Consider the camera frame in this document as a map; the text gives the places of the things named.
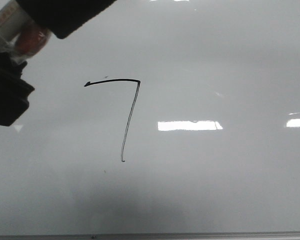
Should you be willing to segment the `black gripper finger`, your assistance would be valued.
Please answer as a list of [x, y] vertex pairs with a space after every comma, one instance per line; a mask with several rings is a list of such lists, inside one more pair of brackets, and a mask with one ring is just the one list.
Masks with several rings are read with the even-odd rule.
[[28, 62], [15, 63], [9, 53], [0, 53], [0, 126], [11, 126], [26, 110], [35, 88], [22, 79]]
[[115, 0], [18, 0], [17, 4], [58, 39], [65, 39]]

